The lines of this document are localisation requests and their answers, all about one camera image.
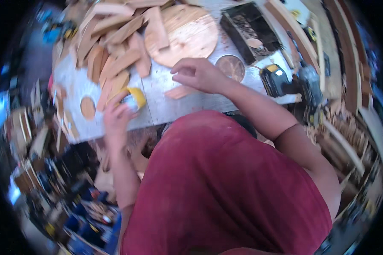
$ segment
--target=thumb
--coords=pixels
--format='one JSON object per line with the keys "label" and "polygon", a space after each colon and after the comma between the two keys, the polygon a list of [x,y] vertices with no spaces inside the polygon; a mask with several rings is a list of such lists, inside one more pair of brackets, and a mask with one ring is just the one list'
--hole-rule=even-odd
{"label": "thumb", "polygon": [[194,76],[176,74],[171,79],[174,80],[175,82],[178,82],[182,85],[186,85],[189,87],[195,87],[197,84],[197,79]]}

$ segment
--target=workbench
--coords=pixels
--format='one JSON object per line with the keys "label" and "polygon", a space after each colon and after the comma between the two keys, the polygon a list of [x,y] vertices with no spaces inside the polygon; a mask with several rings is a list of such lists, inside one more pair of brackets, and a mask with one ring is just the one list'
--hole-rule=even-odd
{"label": "workbench", "polygon": [[[288,46],[290,39],[279,22],[264,7],[265,0],[257,0],[255,2],[274,29],[281,43],[285,46],[287,53],[291,55],[291,49]],[[233,0],[199,0],[199,4],[210,12],[211,16],[216,20],[219,29],[217,46],[208,57],[208,60],[215,64],[224,55],[234,55],[243,60],[231,39],[219,25],[220,10],[237,3]],[[286,72],[288,79],[292,80],[292,70],[279,50],[255,65],[259,68],[264,68],[272,63],[279,65]],[[259,76],[259,70],[255,67],[244,65],[245,76],[241,83],[266,95],[266,90]],[[218,94],[197,92],[178,100],[166,97],[164,92],[179,86],[179,83],[172,81],[170,70],[170,68],[157,64],[152,60],[150,75],[141,79],[134,67],[130,69],[131,77],[128,86],[140,88],[147,99],[147,104],[140,110],[139,116],[130,121],[129,130],[172,122],[181,116],[203,109],[212,109],[219,112],[237,110],[237,107],[229,99]],[[71,56],[63,59],[57,65],[53,74],[54,82],[67,89],[68,97],[64,100],[64,108],[70,110],[79,132],[79,138],[76,140],[68,137],[69,142],[72,144],[92,140],[104,135],[103,114],[96,112],[94,119],[89,121],[82,116],[80,111],[80,102],[84,96],[91,97],[96,103],[101,94],[99,86],[89,81],[86,74],[86,68],[76,70],[73,67]],[[295,95],[285,95],[274,100],[283,105],[297,102],[298,98]]]}

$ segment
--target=wooden disc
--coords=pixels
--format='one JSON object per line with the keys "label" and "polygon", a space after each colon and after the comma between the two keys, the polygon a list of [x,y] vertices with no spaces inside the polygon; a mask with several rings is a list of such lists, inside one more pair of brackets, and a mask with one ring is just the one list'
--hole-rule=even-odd
{"label": "wooden disc", "polygon": [[81,100],[81,113],[87,120],[92,120],[95,117],[95,104],[90,97],[84,97]]}
{"label": "wooden disc", "polygon": [[218,67],[228,77],[241,82],[244,79],[245,68],[243,62],[236,56],[225,55],[216,62]]}
{"label": "wooden disc", "polygon": [[217,24],[203,8],[185,4],[162,11],[170,46],[158,50],[152,26],[145,30],[144,44],[157,63],[173,67],[182,58],[207,58],[219,38]]}
{"label": "wooden disc", "polygon": [[247,39],[246,42],[247,42],[247,45],[252,48],[259,48],[263,44],[263,42],[255,38]]}

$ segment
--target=maroon t-shirt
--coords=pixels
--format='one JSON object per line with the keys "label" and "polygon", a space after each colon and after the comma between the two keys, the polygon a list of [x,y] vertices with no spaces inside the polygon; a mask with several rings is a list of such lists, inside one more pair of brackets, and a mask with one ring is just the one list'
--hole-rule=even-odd
{"label": "maroon t-shirt", "polygon": [[312,254],[331,228],[327,205],[301,166],[228,116],[205,110],[176,120],[153,150],[121,254],[238,247]]}

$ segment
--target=hand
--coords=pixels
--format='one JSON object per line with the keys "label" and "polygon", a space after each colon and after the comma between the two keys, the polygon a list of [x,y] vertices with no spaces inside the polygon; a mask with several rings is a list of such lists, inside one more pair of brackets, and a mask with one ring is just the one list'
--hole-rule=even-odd
{"label": "hand", "polygon": [[125,91],[116,95],[104,112],[104,140],[109,153],[118,153],[123,150],[127,143],[129,120],[136,117],[136,113],[133,113],[127,104],[120,103],[127,94],[128,92]]}
{"label": "hand", "polygon": [[175,82],[210,94],[224,94],[234,84],[233,79],[223,74],[206,58],[183,58],[174,65],[170,73],[177,73],[172,77]]}

